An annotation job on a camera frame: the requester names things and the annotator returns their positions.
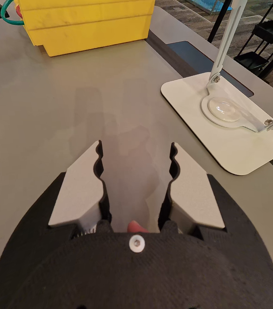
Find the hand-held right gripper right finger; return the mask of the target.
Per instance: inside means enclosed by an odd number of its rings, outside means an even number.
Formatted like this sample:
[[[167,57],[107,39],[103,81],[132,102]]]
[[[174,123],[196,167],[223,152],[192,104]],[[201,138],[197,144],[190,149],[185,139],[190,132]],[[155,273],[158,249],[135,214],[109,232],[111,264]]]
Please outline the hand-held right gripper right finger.
[[[176,142],[171,144],[169,158],[172,179],[161,205],[159,231],[169,220],[183,234],[192,233],[196,226],[223,230],[225,223],[207,172]]]

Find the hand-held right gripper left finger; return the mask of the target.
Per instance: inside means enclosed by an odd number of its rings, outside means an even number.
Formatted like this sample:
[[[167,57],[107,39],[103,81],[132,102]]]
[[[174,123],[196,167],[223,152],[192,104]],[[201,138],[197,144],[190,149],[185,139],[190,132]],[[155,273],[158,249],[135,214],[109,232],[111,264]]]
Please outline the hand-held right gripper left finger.
[[[66,171],[57,196],[49,226],[76,224],[80,229],[94,229],[100,220],[112,221],[105,182],[103,146],[94,142]]]

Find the yellow plastic bin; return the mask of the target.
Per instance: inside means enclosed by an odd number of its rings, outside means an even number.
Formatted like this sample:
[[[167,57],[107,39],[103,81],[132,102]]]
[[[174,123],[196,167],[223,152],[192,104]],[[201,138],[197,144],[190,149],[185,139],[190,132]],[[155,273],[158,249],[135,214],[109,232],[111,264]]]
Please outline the yellow plastic bin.
[[[148,37],[153,0],[15,1],[34,46],[59,56]]]

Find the person's right hand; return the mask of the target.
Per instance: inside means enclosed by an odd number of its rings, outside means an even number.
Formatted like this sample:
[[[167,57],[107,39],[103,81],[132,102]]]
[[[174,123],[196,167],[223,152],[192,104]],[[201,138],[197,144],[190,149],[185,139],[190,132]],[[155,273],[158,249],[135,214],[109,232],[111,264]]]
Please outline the person's right hand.
[[[149,231],[142,227],[138,222],[136,221],[131,221],[128,226],[127,226],[127,233],[148,233]]]

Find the white document stand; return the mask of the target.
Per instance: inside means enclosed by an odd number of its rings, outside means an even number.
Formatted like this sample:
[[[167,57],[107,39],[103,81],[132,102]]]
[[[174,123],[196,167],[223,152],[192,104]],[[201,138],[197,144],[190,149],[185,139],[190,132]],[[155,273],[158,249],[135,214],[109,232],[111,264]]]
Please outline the white document stand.
[[[164,98],[215,160],[239,176],[273,160],[273,119],[221,76],[246,3],[232,1],[211,72],[170,81],[161,87]]]

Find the black rolling cart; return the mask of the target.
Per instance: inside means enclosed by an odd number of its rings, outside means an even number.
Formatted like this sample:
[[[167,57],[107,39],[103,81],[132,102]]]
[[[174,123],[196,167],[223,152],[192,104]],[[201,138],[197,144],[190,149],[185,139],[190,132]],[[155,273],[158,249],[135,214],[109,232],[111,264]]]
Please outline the black rolling cart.
[[[268,19],[268,15],[273,9],[273,3],[252,30],[252,33],[242,49],[234,60],[241,64],[248,71],[258,76],[260,79],[265,78],[273,71],[273,19]],[[254,51],[243,53],[248,43],[253,37],[261,40]]]

